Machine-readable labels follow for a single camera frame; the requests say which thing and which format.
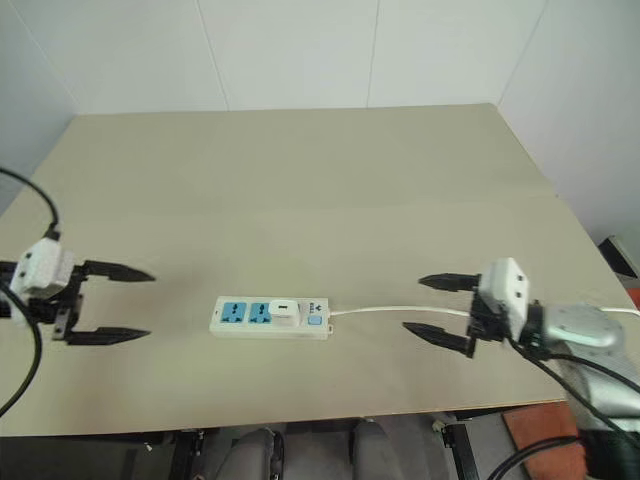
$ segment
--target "blue outlet socket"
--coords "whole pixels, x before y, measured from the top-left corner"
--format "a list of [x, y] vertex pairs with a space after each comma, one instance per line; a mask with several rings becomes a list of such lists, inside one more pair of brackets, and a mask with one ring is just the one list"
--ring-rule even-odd
[[250, 323], [271, 323], [268, 303], [252, 303], [249, 312]]
[[229, 302], [222, 307], [222, 321], [224, 323], [239, 323], [244, 318], [247, 304], [244, 302]]

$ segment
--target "white power cable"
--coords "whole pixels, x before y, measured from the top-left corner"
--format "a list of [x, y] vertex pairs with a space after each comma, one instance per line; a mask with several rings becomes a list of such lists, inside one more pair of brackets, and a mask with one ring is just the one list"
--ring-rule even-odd
[[635, 308], [612, 308], [612, 307], [602, 307], [600, 308], [603, 312], [611, 312], [611, 313], [629, 313], [631, 315], [636, 315], [640, 317], [640, 310], [636, 310]]
[[463, 312], [462, 310], [452, 310], [450, 308], [406, 307], [406, 306], [366, 307], [366, 308], [356, 308], [353, 310], [338, 310], [335, 312], [331, 311], [329, 316], [335, 317], [337, 315], [348, 315], [350, 313], [366, 313], [366, 312], [432, 312], [432, 313], [447, 313], [449, 315], [457, 315], [459, 317], [469, 316], [469, 312]]

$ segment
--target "power outlet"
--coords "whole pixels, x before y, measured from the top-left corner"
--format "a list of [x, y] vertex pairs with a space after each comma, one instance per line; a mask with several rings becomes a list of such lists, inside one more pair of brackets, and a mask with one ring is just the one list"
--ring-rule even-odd
[[[282, 306], [297, 311], [274, 317], [270, 305], [274, 312]], [[326, 340], [333, 327], [327, 298], [218, 297], [209, 330], [217, 337]]]
[[220, 321], [223, 323], [239, 323], [244, 318], [247, 304], [244, 302], [227, 302], [222, 307]]
[[268, 303], [252, 303], [249, 313], [249, 323], [271, 323]]

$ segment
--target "white plug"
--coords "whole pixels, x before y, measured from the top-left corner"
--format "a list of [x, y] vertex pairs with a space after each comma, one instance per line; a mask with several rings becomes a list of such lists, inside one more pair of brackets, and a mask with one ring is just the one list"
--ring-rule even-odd
[[297, 327], [300, 325], [300, 305], [295, 300], [269, 302], [269, 315], [274, 325]]

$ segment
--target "tabletop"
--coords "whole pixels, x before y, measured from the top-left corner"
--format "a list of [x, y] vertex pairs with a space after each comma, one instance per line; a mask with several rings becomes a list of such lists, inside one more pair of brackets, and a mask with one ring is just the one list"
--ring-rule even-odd
[[[326, 341], [216, 338], [220, 295], [328, 297], [333, 309], [468, 309], [418, 285], [512, 256], [533, 298], [631, 307], [625, 291], [492, 105], [76, 117], [34, 175], [78, 262], [152, 283], [85, 283], [78, 328], [127, 326], [105, 347], [51, 342], [0, 435], [66, 435], [495, 407], [562, 398], [498, 343], [473, 360], [401, 327], [460, 317], [335, 317]], [[41, 235], [23, 190], [0, 217], [0, 258]], [[618, 317], [637, 360], [640, 323]], [[0, 324], [0, 398], [22, 381], [28, 330]]]

